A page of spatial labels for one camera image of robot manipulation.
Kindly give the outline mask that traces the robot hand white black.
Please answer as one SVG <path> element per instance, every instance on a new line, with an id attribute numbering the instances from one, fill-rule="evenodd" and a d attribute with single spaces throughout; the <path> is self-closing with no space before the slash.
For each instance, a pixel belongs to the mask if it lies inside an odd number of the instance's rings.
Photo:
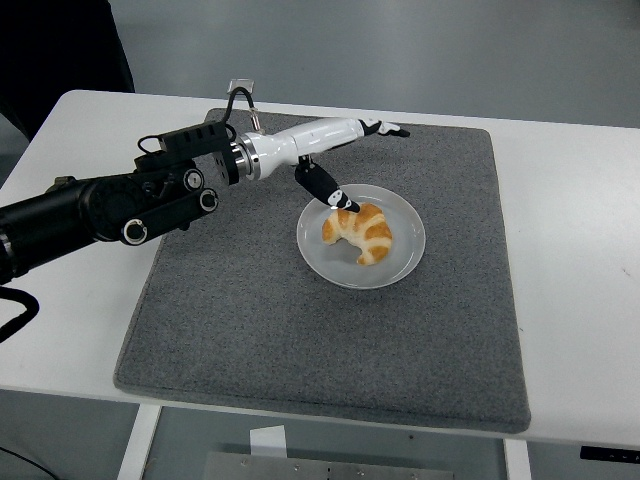
<path id="1" fill-rule="evenodd" d="M 240 136 L 250 180 L 263 180 L 283 165 L 295 168 L 295 180 L 316 200 L 333 210 L 357 213 L 360 205 L 351 200 L 336 180 L 312 157 L 378 134 L 406 138 L 410 133 L 393 123 L 372 119 L 323 118 L 273 135 L 246 133 Z"/>

